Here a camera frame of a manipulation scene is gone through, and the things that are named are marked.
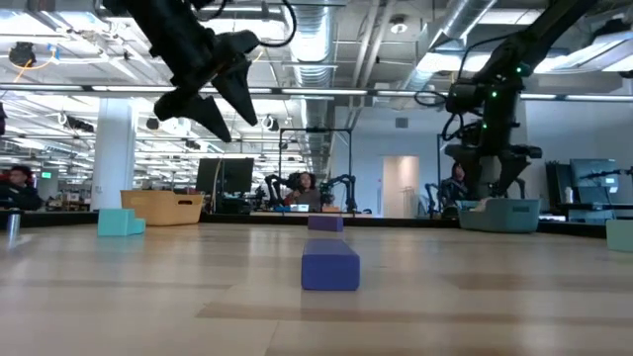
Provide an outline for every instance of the teal foam block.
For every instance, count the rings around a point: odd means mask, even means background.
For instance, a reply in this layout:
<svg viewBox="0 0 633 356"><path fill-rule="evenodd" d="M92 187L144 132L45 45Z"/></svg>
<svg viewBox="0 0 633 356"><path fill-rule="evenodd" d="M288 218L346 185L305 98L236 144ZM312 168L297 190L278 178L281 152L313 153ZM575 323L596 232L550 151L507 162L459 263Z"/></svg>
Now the teal foam block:
<svg viewBox="0 0 633 356"><path fill-rule="evenodd" d="M132 234L140 234L145 232L145 219L135 218L132 222Z"/></svg>
<svg viewBox="0 0 633 356"><path fill-rule="evenodd" d="M133 209L102 209L99 211L99 236L128 236L143 233L145 220L136 219Z"/></svg>
<svg viewBox="0 0 633 356"><path fill-rule="evenodd" d="M612 251L633 252L633 221L607 221L606 245Z"/></svg>

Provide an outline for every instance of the doorway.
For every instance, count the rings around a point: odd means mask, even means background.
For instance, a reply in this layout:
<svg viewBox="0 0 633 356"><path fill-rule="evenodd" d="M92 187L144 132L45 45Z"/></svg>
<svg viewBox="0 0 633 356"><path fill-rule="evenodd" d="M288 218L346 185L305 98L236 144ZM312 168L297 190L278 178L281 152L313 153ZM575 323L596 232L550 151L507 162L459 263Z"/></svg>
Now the doorway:
<svg viewBox="0 0 633 356"><path fill-rule="evenodd" d="M414 219L419 202L419 157L383 158L383 217Z"/></svg>

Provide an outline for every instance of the purple block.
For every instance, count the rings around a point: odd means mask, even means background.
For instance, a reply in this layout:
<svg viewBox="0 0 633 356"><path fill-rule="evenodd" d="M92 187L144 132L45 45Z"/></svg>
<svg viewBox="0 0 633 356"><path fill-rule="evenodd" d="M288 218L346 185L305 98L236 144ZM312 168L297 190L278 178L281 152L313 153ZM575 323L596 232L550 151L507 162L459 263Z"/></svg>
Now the purple block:
<svg viewBox="0 0 633 356"><path fill-rule="evenodd" d="M308 291L356 291L360 257L338 238L311 238L301 259L301 285Z"/></svg>
<svg viewBox="0 0 633 356"><path fill-rule="evenodd" d="M343 217L309 216L308 229L319 231L343 231Z"/></svg>

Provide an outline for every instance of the basket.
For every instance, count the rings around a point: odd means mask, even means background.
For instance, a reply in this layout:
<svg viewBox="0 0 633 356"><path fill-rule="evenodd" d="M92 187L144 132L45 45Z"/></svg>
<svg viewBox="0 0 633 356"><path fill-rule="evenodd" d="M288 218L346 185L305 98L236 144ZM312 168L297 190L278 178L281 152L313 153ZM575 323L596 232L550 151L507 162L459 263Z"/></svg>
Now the basket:
<svg viewBox="0 0 633 356"><path fill-rule="evenodd" d="M538 228L540 200L490 199L482 212L460 210L461 228L486 232L530 233Z"/></svg>
<svg viewBox="0 0 633 356"><path fill-rule="evenodd" d="M147 226L198 223L202 195L177 195L169 191L121 191L123 209L134 209Z"/></svg>

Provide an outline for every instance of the person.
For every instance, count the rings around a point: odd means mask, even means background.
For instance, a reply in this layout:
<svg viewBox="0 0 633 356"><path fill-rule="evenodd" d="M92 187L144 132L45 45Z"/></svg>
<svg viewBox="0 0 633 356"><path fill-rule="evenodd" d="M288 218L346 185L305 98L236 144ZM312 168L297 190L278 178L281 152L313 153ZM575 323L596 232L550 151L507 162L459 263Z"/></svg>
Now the person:
<svg viewBox="0 0 633 356"><path fill-rule="evenodd" d="M320 212L320 192L316 188L317 182L309 172L299 176L298 188L290 193L284 203L286 205L308 205L311 212Z"/></svg>
<svg viewBox="0 0 633 356"><path fill-rule="evenodd" d="M0 207L36 211L42 203L38 190L33 187L33 172L29 167L12 167L8 179L0 182Z"/></svg>
<svg viewBox="0 0 633 356"><path fill-rule="evenodd" d="M439 189L439 196L444 208L455 207L457 201L466 200L468 189L464 183L464 169L455 162L451 168L451 177L444 179Z"/></svg>

